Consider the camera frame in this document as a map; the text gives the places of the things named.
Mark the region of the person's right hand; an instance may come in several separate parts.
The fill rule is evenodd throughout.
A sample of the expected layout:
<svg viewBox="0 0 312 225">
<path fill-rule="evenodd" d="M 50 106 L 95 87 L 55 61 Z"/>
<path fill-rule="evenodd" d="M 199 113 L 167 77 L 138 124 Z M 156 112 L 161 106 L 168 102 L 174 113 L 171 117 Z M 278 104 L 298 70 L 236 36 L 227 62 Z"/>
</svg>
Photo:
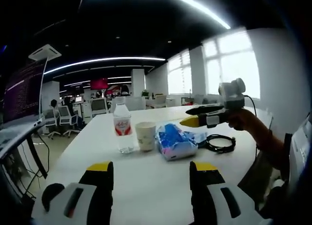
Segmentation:
<svg viewBox="0 0 312 225">
<path fill-rule="evenodd" d="M 249 110 L 240 109 L 229 114 L 226 123 L 230 128 L 237 131 L 247 131 L 252 135 L 257 123 L 257 117 Z"/>
</svg>

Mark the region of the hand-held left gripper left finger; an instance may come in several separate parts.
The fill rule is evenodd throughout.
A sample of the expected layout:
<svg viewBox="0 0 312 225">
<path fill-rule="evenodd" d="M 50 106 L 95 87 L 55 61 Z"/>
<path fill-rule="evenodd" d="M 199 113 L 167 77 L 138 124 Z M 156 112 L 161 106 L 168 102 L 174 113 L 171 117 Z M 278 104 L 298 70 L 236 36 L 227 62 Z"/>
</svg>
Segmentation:
<svg viewBox="0 0 312 225">
<path fill-rule="evenodd" d="M 113 189 L 113 162 L 93 164 L 79 182 L 48 185 L 37 197 L 31 217 L 36 225 L 109 225 Z"/>
</svg>

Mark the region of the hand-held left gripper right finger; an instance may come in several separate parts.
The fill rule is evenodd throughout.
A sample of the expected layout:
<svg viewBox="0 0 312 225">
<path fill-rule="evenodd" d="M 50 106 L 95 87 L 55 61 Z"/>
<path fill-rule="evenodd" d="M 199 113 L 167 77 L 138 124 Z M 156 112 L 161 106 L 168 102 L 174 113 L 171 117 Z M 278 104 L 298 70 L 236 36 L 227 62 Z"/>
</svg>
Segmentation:
<svg viewBox="0 0 312 225">
<path fill-rule="evenodd" d="M 257 225 L 255 203 L 241 188 L 226 183 L 210 163 L 190 162 L 195 225 Z"/>
</svg>

